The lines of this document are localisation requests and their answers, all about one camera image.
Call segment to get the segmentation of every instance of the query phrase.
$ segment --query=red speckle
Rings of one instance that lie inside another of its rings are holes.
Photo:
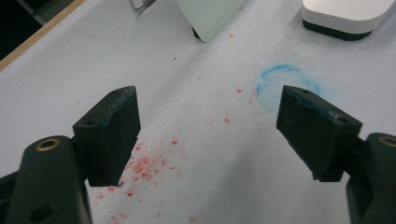
[[[116,216],[113,216],[113,217],[111,218],[111,221],[113,222],[113,224],[120,224],[120,220],[119,220],[119,218],[116,217]]]
[[[144,178],[146,180],[150,180],[151,179],[151,175],[149,173],[142,173],[142,178]]]
[[[165,166],[166,163],[168,163],[168,161],[167,161],[166,159],[162,159],[162,160],[161,160],[161,165],[162,165],[162,166]]]
[[[197,223],[198,218],[196,217],[190,217],[190,223]]]
[[[136,147],[136,151],[140,151],[140,149],[142,149],[143,143],[140,143],[137,145]]]
[[[128,215],[126,215],[124,213],[119,213],[119,217],[121,218],[121,220],[125,220],[128,218]]]
[[[230,123],[230,118],[228,117],[228,114],[227,113],[224,113],[224,122],[226,122],[226,123]]]
[[[149,158],[143,158],[143,163],[145,163],[145,164],[147,164],[147,163],[149,163]]]
[[[125,166],[124,170],[131,169],[133,165],[134,165],[134,163],[133,163],[133,162],[131,162],[131,161],[128,161],[128,163],[126,163],[126,166]]]
[[[126,191],[126,194],[128,195],[128,197],[132,197],[132,196],[134,196],[134,190],[128,189],[128,191]]]

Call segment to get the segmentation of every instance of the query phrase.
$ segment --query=blue marker circle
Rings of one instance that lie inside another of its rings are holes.
[[[281,64],[265,70],[257,84],[257,100],[269,112],[277,113],[284,85],[299,87],[320,94],[319,84],[301,69]]]

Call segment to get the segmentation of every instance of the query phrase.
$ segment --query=black base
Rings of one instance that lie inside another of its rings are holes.
[[[323,35],[329,35],[329,36],[332,36],[335,38],[348,40],[348,41],[363,39],[364,37],[368,36],[371,33],[371,31],[370,31],[370,32],[364,33],[364,34],[354,35],[354,34],[349,34],[349,33],[345,33],[342,31],[337,31],[337,30],[334,30],[334,29],[331,29],[328,27],[316,25],[314,23],[310,23],[305,20],[303,20],[303,26],[308,30],[315,31],[315,32],[318,32]]]

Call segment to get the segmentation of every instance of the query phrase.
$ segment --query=white device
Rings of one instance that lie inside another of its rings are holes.
[[[303,0],[305,28],[345,40],[369,35],[396,0]]]

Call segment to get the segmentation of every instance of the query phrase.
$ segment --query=white table surface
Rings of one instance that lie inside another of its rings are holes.
[[[87,0],[0,73],[0,175],[35,140],[72,137],[108,92],[135,85],[140,150],[122,187],[89,188],[95,224],[349,223],[348,176],[314,181],[276,129],[281,87],[359,119],[361,138],[395,135],[396,13],[346,42],[305,30],[301,6],[246,1],[203,43],[174,1],[137,17],[127,0]]]

